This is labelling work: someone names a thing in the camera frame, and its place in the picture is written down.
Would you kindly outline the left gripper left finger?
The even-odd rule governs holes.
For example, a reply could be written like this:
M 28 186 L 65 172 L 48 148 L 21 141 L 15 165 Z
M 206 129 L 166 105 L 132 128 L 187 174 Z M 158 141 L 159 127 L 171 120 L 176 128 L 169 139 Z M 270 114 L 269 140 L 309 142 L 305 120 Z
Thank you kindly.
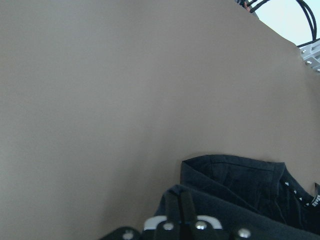
M 165 194 L 165 215 L 169 222 L 181 222 L 179 197 L 171 191 Z

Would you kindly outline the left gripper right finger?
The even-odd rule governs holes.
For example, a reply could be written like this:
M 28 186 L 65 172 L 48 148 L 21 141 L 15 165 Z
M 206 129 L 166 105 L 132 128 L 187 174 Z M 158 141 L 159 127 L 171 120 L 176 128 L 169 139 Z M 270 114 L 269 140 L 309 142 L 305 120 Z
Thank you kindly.
M 197 220 L 197 214 L 192 195 L 189 191 L 183 191 L 179 196 L 180 220 L 183 224 L 190 224 Z

